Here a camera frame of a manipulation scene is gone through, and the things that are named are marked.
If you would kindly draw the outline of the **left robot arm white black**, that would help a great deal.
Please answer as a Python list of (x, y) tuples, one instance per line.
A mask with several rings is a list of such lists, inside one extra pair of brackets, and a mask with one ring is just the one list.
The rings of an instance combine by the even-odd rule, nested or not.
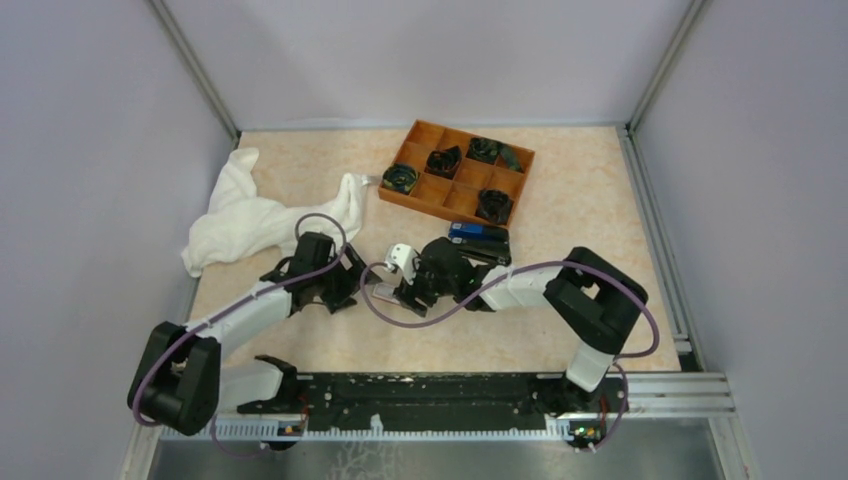
[(356, 305), (365, 263), (352, 246), (338, 248), (307, 232), (239, 300), (184, 325), (162, 322), (151, 332), (127, 394), (136, 421), (184, 435), (206, 427), (221, 410), (263, 402), (277, 414), (300, 399), (295, 367), (268, 355), (225, 367), (226, 358), (275, 323), (313, 302), (329, 313)]

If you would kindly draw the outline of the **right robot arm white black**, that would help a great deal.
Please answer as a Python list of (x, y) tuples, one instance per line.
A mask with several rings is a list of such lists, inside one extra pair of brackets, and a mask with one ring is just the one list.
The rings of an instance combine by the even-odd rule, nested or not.
[(524, 267), (474, 265), (454, 241), (441, 237), (422, 251), (395, 244), (385, 263), (402, 277), (394, 297), (420, 317), (443, 297), (455, 301), (456, 311), (539, 308), (557, 313), (580, 340), (559, 384), (537, 393), (557, 413), (600, 406), (601, 382), (624, 357), (625, 343), (640, 318), (648, 321), (654, 336), (647, 351), (653, 353), (659, 345), (647, 292), (586, 247), (573, 248), (562, 261)]

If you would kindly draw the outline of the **red white staple box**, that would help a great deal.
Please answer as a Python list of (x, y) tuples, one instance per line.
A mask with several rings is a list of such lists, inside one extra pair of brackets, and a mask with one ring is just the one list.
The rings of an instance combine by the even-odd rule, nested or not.
[(380, 283), (373, 287), (372, 295), (374, 298), (391, 303), (393, 305), (399, 305), (400, 301), (394, 295), (395, 288), (391, 285)]

